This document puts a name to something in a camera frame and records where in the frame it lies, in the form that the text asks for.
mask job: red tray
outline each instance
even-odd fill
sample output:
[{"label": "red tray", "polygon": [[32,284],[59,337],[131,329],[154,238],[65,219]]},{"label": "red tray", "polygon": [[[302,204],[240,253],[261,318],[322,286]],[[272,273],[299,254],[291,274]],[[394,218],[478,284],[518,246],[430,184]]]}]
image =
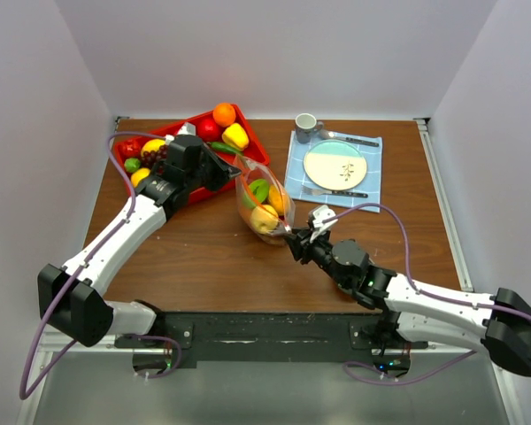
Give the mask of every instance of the red tray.
[{"label": "red tray", "polygon": [[[252,158],[255,161],[259,162],[260,164],[264,164],[265,166],[269,165],[269,155],[267,154],[266,150],[262,146],[262,144],[259,142],[258,137],[254,133],[254,131],[251,129],[250,124],[248,121],[244,118],[242,111],[238,107],[237,104],[232,104],[236,111],[236,122],[240,124],[244,130],[246,130],[246,133],[248,134],[248,138],[250,139],[250,143],[248,144],[248,147],[244,150],[244,156],[248,158]],[[188,118],[186,120],[177,121],[173,124],[158,128],[157,130],[150,131],[153,135],[176,135],[177,132],[181,129],[183,124],[186,122],[189,122],[191,124],[198,124],[202,119],[204,118],[212,118],[212,111],[208,111],[205,113],[201,113],[200,115],[197,115],[196,117]],[[112,150],[114,151],[114,155],[116,156],[116,159],[118,160],[118,163],[123,168],[124,167],[124,161],[126,161],[127,157],[125,154],[125,146],[128,143],[139,143],[141,146],[144,146],[148,141],[150,140],[149,137],[133,137],[127,140],[122,140],[120,142],[116,142]],[[229,155],[227,153],[217,152],[218,155],[223,158],[226,162],[229,164],[234,164],[234,156]],[[206,189],[197,189],[193,193],[191,193],[189,197],[189,204],[193,204],[198,201],[202,201],[203,199],[206,199],[208,197],[212,197],[216,193],[224,192],[226,190],[232,189],[235,186],[235,181],[229,182],[226,186],[224,186],[219,192],[210,192]]]}]

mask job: cable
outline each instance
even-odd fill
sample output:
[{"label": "cable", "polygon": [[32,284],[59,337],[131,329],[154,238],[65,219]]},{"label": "cable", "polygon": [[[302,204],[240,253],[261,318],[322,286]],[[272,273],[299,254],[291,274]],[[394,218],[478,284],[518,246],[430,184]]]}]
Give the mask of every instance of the cable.
[{"label": "cable", "polygon": [[[367,202],[365,204],[356,205],[356,206],[354,206],[352,208],[349,208],[348,210],[346,210],[344,212],[336,214],[336,216],[334,216],[334,217],[331,217],[329,219],[323,220],[323,223],[327,223],[329,221],[339,219],[339,218],[343,217],[346,214],[349,214],[349,213],[351,213],[351,212],[353,212],[355,210],[358,210],[360,208],[364,208],[364,207],[367,207],[367,206],[377,206],[377,207],[380,207],[382,210],[385,210],[387,213],[389,213],[389,215],[391,215],[391,217],[393,217],[393,219],[396,221],[397,225],[399,226],[399,228],[401,230],[401,234],[403,235],[403,238],[404,238],[404,245],[405,245],[405,275],[407,276],[407,281],[409,282],[409,285],[413,288],[413,290],[415,292],[417,292],[418,294],[423,294],[423,295],[425,295],[425,296],[427,296],[429,298],[436,299],[436,300],[439,300],[439,301],[443,301],[443,302],[446,302],[446,303],[452,303],[452,304],[456,304],[456,305],[463,305],[463,306],[466,306],[466,307],[474,308],[473,303],[471,303],[469,301],[462,301],[462,300],[459,300],[459,299],[453,299],[453,298],[449,298],[449,297],[444,297],[442,295],[437,295],[437,294],[434,294],[433,292],[429,292],[427,290],[420,290],[419,288],[417,288],[417,286],[415,285],[415,282],[413,281],[412,275],[411,275],[411,253],[410,253],[410,250],[409,250],[409,238],[407,237],[407,230],[405,230],[405,225],[403,224],[401,219],[397,216],[397,214],[395,214],[393,212],[393,210],[391,210],[391,208],[388,208],[386,205],[378,204],[376,202]],[[483,304],[483,303],[476,303],[476,306],[479,307],[479,308],[488,308],[490,310],[496,310],[496,311],[503,312],[503,313],[513,314],[513,315],[518,316],[521,319],[525,319],[526,321],[529,321],[531,323],[531,315],[530,314],[519,312],[519,311],[513,310],[512,308],[509,308],[509,307],[504,307],[502,305]]]},{"label": "cable", "polygon": [[165,370],[161,374],[150,375],[148,372],[146,372],[145,375],[143,376],[144,378],[146,379],[163,378],[164,376],[168,376],[169,374],[171,374],[177,367],[179,367],[181,363],[182,350],[181,350],[181,346],[179,345],[179,343],[175,341],[174,339],[168,338],[167,336],[136,335],[136,334],[133,334],[130,336],[135,339],[147,339],[149,341],[163,341],[165,343],[169,343],[173,345],[177,349],[177,359],[175,359],[175,363],[171,367],[169,367],[167,370]]},{"label": "cable", "polygon": [[[132,213],[135,209],[135,191],[134,187],[132,186],[132,182],[130,179],[128,179],[126,171],[119,165],[116,158],[114,158],[114,155],[112,154],[110,142],[114,137],[118,137],[120,135],[139,135],[142,137],[150,137],[150,138],[156,138],[156,139],[162,139],[165,140],[164,136],[161,135],[150,135],[148,133],[140,133],[137,131],[121,131],[118,133],[114,133],[113,135],[110,135],[106,139],[106,150],[108,151],[108,158],[110,161],[114,164],[116,167],[116,170],[119,172],[119,174],[124,179],[124,183],[128,187],[128,191],[130,192],[130,208],[126,212],[126,218],[122,219],[114,228],[106,234],[106,236],[101,239],[101,241],[90,251],[90,253],[87,255],[87,257],[84,259],[85,263],[88,263],[100,250],[103,245],[108,242],[108,240],[113,237],[118,230],[126,224],[127,220],[130,218]],[[57,356],[55,356],[51,362],[43,368],[42,372],[37,376],[34,383],[31,384],[31,386],[27,387],[27,380],[29,379],[29,374],[31,372],[32,364],[34,363],[35,354],[37,353],[37,347],[39,346],[40,339],[42,337],[43,331],[45,330],[45,326],[47,325],[47,322],[50,320],[51,315],[57,308],[59,302],[63,298],[63,296],[66,294],[66,292],[71,288],[71,285],[75,281],[75,279],[79,276],[79,274],[84,269],[83,266],[77,267],[77,269],[74,271],[74,273],[69,276],[69,279],[67,279],[67,282],[61,287],[59,290],[59,293],[53,298],[51,301],[51,304],[45,311],[42,317],[42,321],[40,321],[39,325],[37,326],[37,330],[35,331],[34,339],[32,340],[32,343],[29,346],[29,351],[27,353],[26,357],[26,364],[24,365],[24,370],[21,375],[21,382],[19,383],[19,398],[22,400],[25,400],[29,396],[32,395],[32,393],[35,391],[37,386],[40,384],[40,382],[43,380],[43,378],[49,373],[52,367],[55,366],[55,364],[63,357],[63,355],[73,346],[76,344],[76,341],[73,340],[69,344],[67,344],[63,349],[58,353]]]},{"label": "cable", "polygon": [[[381,374],[381,371],[378,370],[376,367],[370,366],[367,363],[361,363],[359,361],[346,361],[346,362],[344,362],[342,364],[342,369],[344,369],[344,372],[350,378],[355,379],[356,381],[360,381],[362,383],[370,383],[372,385],[381,385],[381,386],[384,386],[384,387],[403,387],[405,385],[411,385],[413,383],[420,383],[422,381],[425,381],[427,378],[430,378],[431,376],[436,375],[439,372],[442,372],[447,367],[451,367],[451,366],[456,365],[457,363],[459,363],[459,361],[462,361],[464,359],[468,359],[470,356],[473,356],[475,353],[476,352],[465,352],[464,354],[462,354],[460,356],[457,356],[457,357],[455,357],[454,359],[452,359],[450,361],[447,361],[442,366],[439,366],[437,369],[431,370],[430,372],[427,372],[427,373],[425,373],[425,374],[423,374],[421,376],[418,376],[416,378],[413,378],[413,379],[410,379],[410,380],[407,380],[407,381],[395,381],[396,378],[394,378],[393,376],[385,375],[385,374],[381,375],[381,380],[379,380],[379,381],[376,381],[374,379],[363,378],[361,376],[353,374],[352,371],[350,371],[350,366],[360,366],[360,367],[363,367],[365,369],[373,370],[374,372],[377,372],[377,373]],[[383,380],[384,377],[389,379],[390,381],[384,381]]]}]

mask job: plastic bag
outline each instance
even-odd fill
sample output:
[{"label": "plastic bag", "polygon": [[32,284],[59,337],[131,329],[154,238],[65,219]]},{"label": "plastic bag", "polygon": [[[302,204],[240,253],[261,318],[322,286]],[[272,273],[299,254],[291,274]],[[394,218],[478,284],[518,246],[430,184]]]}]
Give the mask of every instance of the plastic bag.
[{"label": "plastic bag", "polygon": [[236,177],[240,216],[263,241],[285,244],[283,235],[291,232],[295,218],[293,199],[267,166],[240,155],[234,166],[242,170]]}]

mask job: white plate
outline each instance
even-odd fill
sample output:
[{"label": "white plate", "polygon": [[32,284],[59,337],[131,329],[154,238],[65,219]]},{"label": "white plate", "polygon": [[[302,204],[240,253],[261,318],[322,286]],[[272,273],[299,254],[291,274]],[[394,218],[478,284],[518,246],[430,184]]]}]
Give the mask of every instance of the white plate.
[{"label": "white plate", "polygon": [[346,142],[324,140],[304,156],[304,170],[321,188],[348,190],[366,177],[368,164],[364,156]]}]

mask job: gray mug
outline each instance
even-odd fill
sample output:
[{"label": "gray mug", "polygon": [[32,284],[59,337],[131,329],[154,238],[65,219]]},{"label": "gray mug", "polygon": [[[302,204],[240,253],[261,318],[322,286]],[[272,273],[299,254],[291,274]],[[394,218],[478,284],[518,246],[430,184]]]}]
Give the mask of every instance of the gray mug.
[{"label": "gray mug", "polygon": [[322,121],[310,115],[310,113],[301,113],[295,118],[295,134],[297,141],[308,143],[325,125]]}]

